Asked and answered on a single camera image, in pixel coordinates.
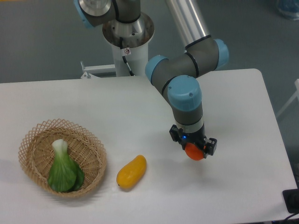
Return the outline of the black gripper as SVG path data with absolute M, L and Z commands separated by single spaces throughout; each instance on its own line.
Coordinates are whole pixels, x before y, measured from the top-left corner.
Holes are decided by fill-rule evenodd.
M 203 150 L 205 159 L 209 155 L 213 156 L 217 148 L 217 139 L 206 138 L 204 124 L 199 130 L 193 133 L 186 133 L 182 128 L 178 128 L 176 125 L 172 125 L 169 133 L 172 140 L 174 142 L 179 142 L 183 150 L 185 150 L 187 143 L 195 145 L 198 150 Z

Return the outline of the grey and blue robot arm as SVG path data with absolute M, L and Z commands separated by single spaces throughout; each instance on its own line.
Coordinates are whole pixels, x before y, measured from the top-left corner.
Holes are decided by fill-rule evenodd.
M 76 0 L 75 8 L 88 28 L 102 26 L 118 77 L 146 76 L 173 111 L 170 128 L 174 142 L 199 161 L 213 155 L 217 140 L 207 138 L 202 109 L 202 92 L 197 78 L 225 65 L 226 44 L 208 32 L 194 0 L 168 0 L 166 5 L 177 25 L 185 51 L 175 59 L 148 57 L 154 35 L 152 19 L 141 11 L 138 0 Z

